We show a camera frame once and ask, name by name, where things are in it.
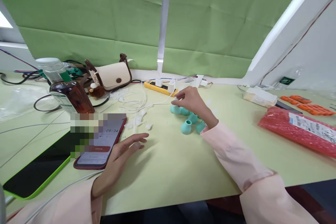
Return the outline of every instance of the red bubble wrap package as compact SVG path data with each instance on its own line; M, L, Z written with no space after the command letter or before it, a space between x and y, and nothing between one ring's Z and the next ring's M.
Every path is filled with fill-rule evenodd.
M258 125L336 158L336 128L328 124L282 108L270 107Z

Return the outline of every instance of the time display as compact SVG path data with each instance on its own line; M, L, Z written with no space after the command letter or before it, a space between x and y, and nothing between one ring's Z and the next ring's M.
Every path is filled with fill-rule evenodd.
M112 132L112 133L114 133L114 132L118 132L119 130L117 130L117 129L104 129L104 131L103 132Z

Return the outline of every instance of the green curtain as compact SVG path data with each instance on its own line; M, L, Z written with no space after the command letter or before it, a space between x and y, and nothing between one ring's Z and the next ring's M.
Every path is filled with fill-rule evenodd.
M163 72L242 78L291 0L170 0Z
M157 66L162 0L3 0L34 58Z

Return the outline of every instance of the black phone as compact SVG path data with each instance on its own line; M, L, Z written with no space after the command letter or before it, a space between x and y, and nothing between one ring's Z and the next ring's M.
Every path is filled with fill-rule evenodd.
M34 198L70 161L74 149L74 134L69 131L10 178L3 189L22 200Z
M292 111L292 112L297 113L297 114L302 114L301 111L296 110L295 108L292 108L291 106L288 106L288 105L282 103L281 101L277 101L275 106L279 107L279 108L289 110L289 111Z

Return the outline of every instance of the pink sleeve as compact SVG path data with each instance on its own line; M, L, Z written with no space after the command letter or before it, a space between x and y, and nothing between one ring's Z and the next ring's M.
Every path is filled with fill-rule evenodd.
M91 200L91 188L96 178L75 184L50 201L29 223L36 224L98 224L102 196ZM24 223L43 202L32 202L12 217L8 223Z
M317 223L290 197L280 175L265 167L228 127L219 122L201 135L243 192L240 203L247 223Z

